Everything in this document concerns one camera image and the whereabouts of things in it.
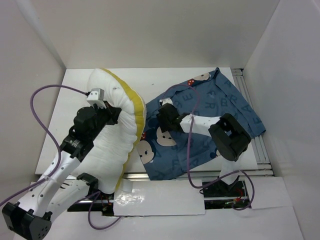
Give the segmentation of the blue cartoon print pillowcase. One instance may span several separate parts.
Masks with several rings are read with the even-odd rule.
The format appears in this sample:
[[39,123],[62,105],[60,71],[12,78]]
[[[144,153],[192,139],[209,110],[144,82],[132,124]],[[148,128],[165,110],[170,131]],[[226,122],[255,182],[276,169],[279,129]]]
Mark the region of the blue cartoon print pillowcase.
[[266,128],[219,68],[170,87],[146,105],[137,145],[152,181],[172,180],[222,157],[222,173],[240,167],[240,156]]

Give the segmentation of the white pillow with yellow edge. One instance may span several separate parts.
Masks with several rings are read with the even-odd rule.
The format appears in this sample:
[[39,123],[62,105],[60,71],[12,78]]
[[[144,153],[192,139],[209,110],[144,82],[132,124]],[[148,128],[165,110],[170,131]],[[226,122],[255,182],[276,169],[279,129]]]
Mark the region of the white pillow with yellow edge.
[[103,128],[78,167],[98,179],[100,191],[111,194],[119,186],[126,163],[140,141],[146,124],[146,104],[133,88],[108,69],[96,68],[87,86],[103,89],[103,99],[121,109],[118,123]]

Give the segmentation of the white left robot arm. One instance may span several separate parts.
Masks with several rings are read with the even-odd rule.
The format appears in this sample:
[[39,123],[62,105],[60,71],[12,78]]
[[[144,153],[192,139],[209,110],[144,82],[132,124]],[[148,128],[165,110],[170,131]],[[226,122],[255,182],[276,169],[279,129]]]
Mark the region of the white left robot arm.
[[94,163],[80,170],[71,182],[66,179],[84,166],[106,127],[118,123],[121,111],[107,101],[77,111],[54,160],[39,180],[16,203],[5,200],[2,215],[9,230],[26,240],[42,240],[53,221],[71,205],[97,197],[103,189],[103,177],[93,168]]

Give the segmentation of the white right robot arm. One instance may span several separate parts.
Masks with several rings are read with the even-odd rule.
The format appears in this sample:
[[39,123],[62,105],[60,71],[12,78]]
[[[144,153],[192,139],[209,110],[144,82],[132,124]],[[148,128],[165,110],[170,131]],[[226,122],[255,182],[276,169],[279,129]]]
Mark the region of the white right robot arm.
[[[241,170],[238,163],[241,155],[248,149],[251,137],[241,124],[229,113],[223,116],[206,117],[193,113],[179,114],[172,103],[162,102],[156,115],[162,131],[175,131],[188,134],[187,139],[187,177],[195,189],[205,189],[219,182],[218,190],[223,196],[230,196],[236,189]],[[219,177],[205,185],[197,186],[190,174],[190,152],[192,134],[211,137],[220,156],[223,157]]]

